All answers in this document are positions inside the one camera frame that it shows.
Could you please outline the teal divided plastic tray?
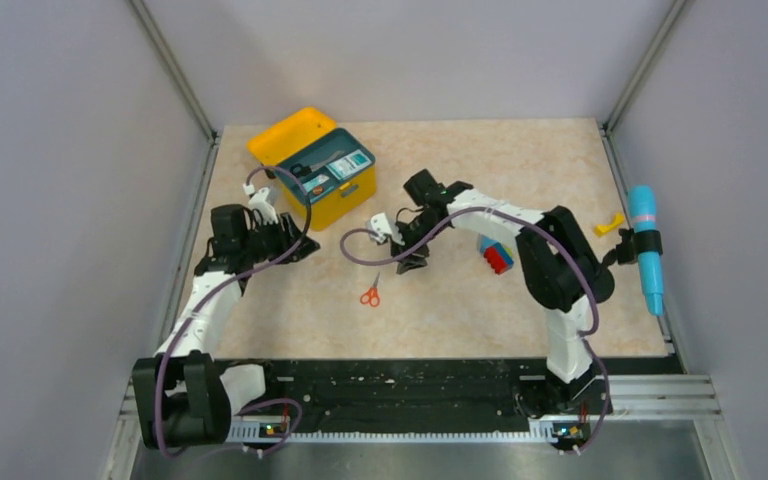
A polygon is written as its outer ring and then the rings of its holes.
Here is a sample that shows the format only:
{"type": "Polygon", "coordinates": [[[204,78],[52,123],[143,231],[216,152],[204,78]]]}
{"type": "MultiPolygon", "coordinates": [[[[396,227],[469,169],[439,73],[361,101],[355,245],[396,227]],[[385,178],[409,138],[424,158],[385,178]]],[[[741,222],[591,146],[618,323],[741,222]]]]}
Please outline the teal divided plastic tray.
{"type": "Polygon", "coordinates": [[[305,199],[308,199],[311,205],[315,205],[317,202],[322,201],[329,194],[338,191],[344,184],[347,184],[352,180],[356,180],[361,173],[365,173],[367,170],[370,170],[375,165],[375,163],[376,158],[369,149],[367,149],[348,130],[338,127],[328,132],[323,137],[315,140],[310,145],[304,147],[299,152],[291,155],[285,161],[281,162],[279,164],[279,170],[276,171],[275,174],[277,178],[283,183],[283,185],[289,189],[289,192],[297,200],[299,200],[301,204],[304,204],[305,199]],[[304,178],[297,178],[290,172],[290,168],[294,164],[301,163],[302,165],[309,165],[311,163],[325,159],[337,150],[343,150],[345,152],[343,156],[356,150],[361,150],[372,160],[372,164],[365,168],[363,171],[358,172],[356,175],[345,181],[337,180],[327,169],[327,165],[316,170],[311,175],[305,176],[304,178]],[[314,195],[312,191],[306,191],[303,184],[318,174],[326,174],[330,177],[330,180],[323,187],[324,192],[321,195],[314,195]]]}

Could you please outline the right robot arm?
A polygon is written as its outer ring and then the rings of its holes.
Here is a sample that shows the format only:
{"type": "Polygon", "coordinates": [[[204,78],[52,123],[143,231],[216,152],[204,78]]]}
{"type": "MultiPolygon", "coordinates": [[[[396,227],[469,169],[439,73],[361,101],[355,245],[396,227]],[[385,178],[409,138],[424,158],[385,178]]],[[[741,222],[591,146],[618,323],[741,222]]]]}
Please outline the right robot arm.
{"type": "Polygon", "coordinates": [[[423,268],[425,239],[437,225],[469,230],[511,249],[528,292],[546,312],[549,353],[546,397],[560,412],[572,412],[587,397],[595,372],[582,339],[589,307],[606,301],[615,282],[596,257],[572,212],[563,206],[541,212],[492,198],[472,185],[438,182],[426,169],[404,190],[419,208],[408,222],[394,223],[390,253],[398,274],[423,268]]]}

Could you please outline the orange handled small scissors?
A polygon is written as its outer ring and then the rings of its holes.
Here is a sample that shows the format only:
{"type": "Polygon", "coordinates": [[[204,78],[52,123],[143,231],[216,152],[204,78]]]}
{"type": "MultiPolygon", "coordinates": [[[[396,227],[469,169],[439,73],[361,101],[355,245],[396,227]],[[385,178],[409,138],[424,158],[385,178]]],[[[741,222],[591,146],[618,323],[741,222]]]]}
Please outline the orange handled small scissors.
{"type": "Polygon", "coordinates": [[[371,286],[359,298],[359,302],[362,305],[366,305],[373,308],[376,308],[380,305],[380,296],[378,292],[379,281],[380,281],[380,273],[377,273],[371,286]]]}

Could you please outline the black handled scissors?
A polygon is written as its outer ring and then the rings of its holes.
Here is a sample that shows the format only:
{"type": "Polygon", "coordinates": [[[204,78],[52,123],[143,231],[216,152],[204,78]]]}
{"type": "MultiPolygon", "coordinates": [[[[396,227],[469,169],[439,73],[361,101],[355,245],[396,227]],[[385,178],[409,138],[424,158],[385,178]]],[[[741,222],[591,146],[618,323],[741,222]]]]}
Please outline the black handled scissors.
{"type": "Polygon", "coordinates": [[[309,165],[302,165],[301,163],[297,163],[290,168],[290,172],[297,178],[304,178],[305,176],[311,175],[316,170],[326,166],[328,163],[342,157],[344,154],[345,152],[343,150],[337,150],[325,159],[319,160],[318,162],[311,163],[309,165]]]}

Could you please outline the gauze packet teal white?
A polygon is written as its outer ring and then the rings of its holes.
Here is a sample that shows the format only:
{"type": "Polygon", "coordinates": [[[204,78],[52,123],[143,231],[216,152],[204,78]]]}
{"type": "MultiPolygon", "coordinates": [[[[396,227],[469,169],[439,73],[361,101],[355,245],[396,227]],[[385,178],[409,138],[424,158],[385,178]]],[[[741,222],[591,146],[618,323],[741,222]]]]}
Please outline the gauze packet teal white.
{"type": "Polygon", "coordinates": [[[339,181],[345,181],[372,164],[372,160],[361,150],[351,152],[327,164],[327,169],[339,181]]]}

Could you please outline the teal bandage roll packet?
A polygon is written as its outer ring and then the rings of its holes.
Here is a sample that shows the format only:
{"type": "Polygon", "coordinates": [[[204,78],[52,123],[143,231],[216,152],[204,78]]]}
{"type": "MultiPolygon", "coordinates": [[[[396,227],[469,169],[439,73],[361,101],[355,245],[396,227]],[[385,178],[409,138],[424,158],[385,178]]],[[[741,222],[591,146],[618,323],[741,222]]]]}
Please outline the teal bandage roll packet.
{"type": "Polygon", "coordinates": [[[309,180],[307,180],[303,186],[306,191],[313,191],[317,188],[323,188],[327,182],[330,180],[330,177],[326,174],[318,174],[309,180]]]}

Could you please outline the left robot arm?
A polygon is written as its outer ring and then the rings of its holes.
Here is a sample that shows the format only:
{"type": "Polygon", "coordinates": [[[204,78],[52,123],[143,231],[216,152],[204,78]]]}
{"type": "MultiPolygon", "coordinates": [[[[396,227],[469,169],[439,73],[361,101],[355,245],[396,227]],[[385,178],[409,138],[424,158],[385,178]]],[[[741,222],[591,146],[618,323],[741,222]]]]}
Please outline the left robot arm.
{"type": "Polygon", "coordinates": [[[249,207],[227,204],[211,210],[210,223],[184,310],[156,353],[138,359],[131,372],[143,442],[169,458],[224,443],[233,416],[247,405],[262,414],[277,407],[281,388],[263,366],[221,367],[212,353],[254,274],[320,248],[288,213],[269,222],[249,207]]]}

